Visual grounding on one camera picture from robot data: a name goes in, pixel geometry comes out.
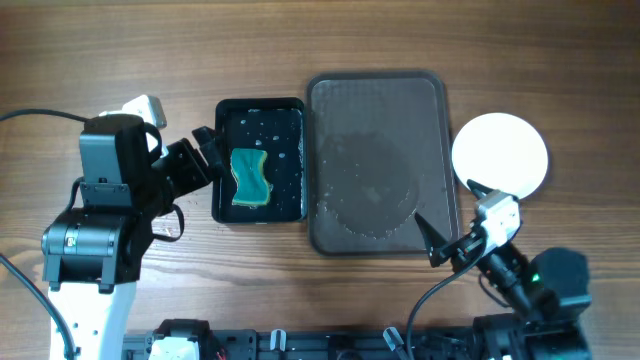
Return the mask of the white plate top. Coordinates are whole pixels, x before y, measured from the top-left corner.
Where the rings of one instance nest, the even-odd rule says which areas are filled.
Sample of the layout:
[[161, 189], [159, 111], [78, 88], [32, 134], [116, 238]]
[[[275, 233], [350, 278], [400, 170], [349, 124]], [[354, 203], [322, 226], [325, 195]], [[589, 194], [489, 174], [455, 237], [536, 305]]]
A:
[[466, 123], [452, 145], [459, 182], [470, 180], [520, 199], [533, 194], [549, 170], [549, 154], [540, 133], [507, 113], [487, 113]]

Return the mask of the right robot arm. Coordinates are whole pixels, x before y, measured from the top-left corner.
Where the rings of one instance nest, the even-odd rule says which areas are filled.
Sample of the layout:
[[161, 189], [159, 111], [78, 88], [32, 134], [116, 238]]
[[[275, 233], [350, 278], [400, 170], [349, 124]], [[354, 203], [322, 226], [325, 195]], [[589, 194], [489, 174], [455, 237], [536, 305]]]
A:
[[579, 326], [580, 315], [592, 303], [586, 256], [554, 247], [528, 260], [513, 243], [522, 226], [518, 197], [473, 180], [467, 184], [476, 198], [468, 234], [447, 241], [424, 217], [414, 216], [431, 266], [450, 263], [453, 273], [428, 290], [411, 310], [405, 337], [407, 356], [427, 353], [426, 339], [414, 335], [421, 307], [476, 268], [481, 286], [493, 287], [493, 299], [509, 311], [476, 318], [469, 330], [470, 344], [443, 338], [442, 344], [452, 346], [454, 354], [469, 359], [591, 358]]

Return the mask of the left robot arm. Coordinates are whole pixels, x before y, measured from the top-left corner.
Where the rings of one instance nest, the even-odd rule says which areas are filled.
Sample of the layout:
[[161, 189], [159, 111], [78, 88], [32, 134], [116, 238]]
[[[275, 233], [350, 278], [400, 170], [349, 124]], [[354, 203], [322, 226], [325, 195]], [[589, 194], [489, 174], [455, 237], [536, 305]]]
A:
[[156, 126], [130, 114], [94, 117], [79, 138], [83, 174], [72, 198], [42, 237], [44, 276], [53, 307], [53, 359], [118, 359], [140, 278], [153, 241], [153, 221], [180, 215], [177, 198], [209, 185], [227, 166], [222, 141], [203, 126], [196, 144], [169, 146]]

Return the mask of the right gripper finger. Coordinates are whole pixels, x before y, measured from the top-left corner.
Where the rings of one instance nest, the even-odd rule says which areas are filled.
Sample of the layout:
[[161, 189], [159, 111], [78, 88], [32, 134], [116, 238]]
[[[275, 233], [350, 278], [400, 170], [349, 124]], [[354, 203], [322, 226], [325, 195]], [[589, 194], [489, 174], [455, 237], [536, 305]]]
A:
[[439, 267], [444, 262], [441, 251], [447, 240], [419, 213], [414, 214], [414, 219], [421, 232], [431, 267]]
[[466, 185], [477, 200], [480, 200], [493, 192], [492, 188], [482, 185], [472, 179], [468, 179]]

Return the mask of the green yellow sponge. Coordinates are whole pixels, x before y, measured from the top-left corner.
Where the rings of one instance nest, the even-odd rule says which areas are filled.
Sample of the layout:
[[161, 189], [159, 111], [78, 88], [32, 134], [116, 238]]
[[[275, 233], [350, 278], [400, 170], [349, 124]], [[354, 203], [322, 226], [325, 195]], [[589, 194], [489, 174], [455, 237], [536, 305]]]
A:
[[269, 203], [271, 184], [265, 177], [268, 153], [259, 149], [236, 148], [231, 154], [231, 171], [236, 182], [232, 204], [260, 207]]

